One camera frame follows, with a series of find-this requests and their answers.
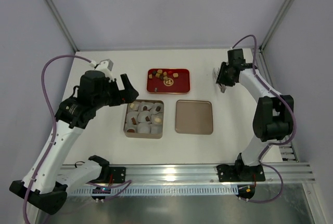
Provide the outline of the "metal serving tongs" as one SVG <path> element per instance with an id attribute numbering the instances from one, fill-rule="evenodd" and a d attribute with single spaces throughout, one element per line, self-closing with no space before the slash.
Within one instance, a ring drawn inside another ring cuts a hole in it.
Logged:
<path id="1" fill-rule="evenodd" d="M 221 93 L 225 93 L 226 86 L 224 84 L 220 83 L 220 68 L 213 68 L 213 80 L 215 81 L 215 84 L 218 86 Z"/>

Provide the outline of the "gold tin box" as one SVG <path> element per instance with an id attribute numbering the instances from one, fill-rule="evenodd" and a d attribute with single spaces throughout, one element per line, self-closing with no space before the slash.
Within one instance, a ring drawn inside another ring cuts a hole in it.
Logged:
<path id="1" fill-rule="evenodd" d="M 123 132 L 128 138 L 143 138 L 143 139 L 160 139 L 163 136 L 163 124 L 164 124 L 164 103 L 160 100 L 136 100 L 132 103 L 136 103 L 138 108 L 136 111 L 129 109 L 127 104 L 125 112 L 125 120 L 123 126 Z M 160 106 L 161 110 L 156 111 L 156 107 Z M 150 122 L 145 120 L 146 117 L 150 118 Z M 137 125 L 133 125 L 131 118 L 135 118 Z M 160 118 L 161 123 L 156 123 L 155 118 Z M 135 133 L 128 133 L 127 130 L 133 128 Z"/>

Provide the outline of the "brown bar chocolate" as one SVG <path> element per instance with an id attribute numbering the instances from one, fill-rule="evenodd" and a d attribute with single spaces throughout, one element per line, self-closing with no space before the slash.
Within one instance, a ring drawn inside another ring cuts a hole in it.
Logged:
<path id="1" fill-rule="evenodd" d="M 136 119 L 133 117 L 133 118 L 131 118 L 131 121 L 132 121 L 132 124 L 133 125 L 137 125 L 137 121 L 136 121 Z"/>

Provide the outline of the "red round chocolate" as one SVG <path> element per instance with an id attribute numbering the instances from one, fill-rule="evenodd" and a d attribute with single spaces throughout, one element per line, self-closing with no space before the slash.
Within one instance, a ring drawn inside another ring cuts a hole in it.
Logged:
<path id="1" fill-rule="evenodd" d="M 130 128 L 130 129 L 127 130 L 127 132 L 128 132 L 128 133 L 135 133 L 136 131 L 135 131 L 135 129 Z"/>

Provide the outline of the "gold tin lid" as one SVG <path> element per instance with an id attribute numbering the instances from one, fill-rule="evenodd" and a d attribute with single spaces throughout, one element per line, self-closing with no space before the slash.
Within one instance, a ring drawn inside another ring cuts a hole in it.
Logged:
<path id="1" fill-rule="evenodd" d="M 211 102 L 178 100 L 175 111 L 175 131 L 179 134 L 211 135 L 213 133 Z"/>

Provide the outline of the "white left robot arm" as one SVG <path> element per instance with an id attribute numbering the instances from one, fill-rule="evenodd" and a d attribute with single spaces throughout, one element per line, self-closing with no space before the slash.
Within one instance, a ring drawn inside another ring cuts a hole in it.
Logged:
<path id="1" fill-rule="evenodd" d="M 80 78 L 78 91 L 64 100 L 55 114 L 55 128 L 29 173 L 13 181 L 10 191 L 49 215 L 57 213 L 67 195 L 90 181 L 107 180 L 109 162 L 93 155 L 63 176 L 58 173 L 76 140 L 99 109 L 132 103 L 139 93 L 126 74 L 121 75 L 123 90 L 101 71 L 87 71 Z"/>

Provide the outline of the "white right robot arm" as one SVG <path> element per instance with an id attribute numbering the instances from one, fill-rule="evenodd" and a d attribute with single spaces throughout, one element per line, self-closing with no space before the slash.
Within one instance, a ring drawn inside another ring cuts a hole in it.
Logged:
<path id="1" fill-rule="evenodd" d="M 294 130 L 294 99 L 276 91 L 260 74 L 253 63 L 247 63 L 242 49 L 227 52 L 228 61 L 222 62 L 216 84 L 220 87 L 242 85 L 254 98 L 257 107 L 252 128 L 254 136 L 234 165 L 216 167 L 220 182 L 265 181 L 263 157 L 272 146 Z"/>

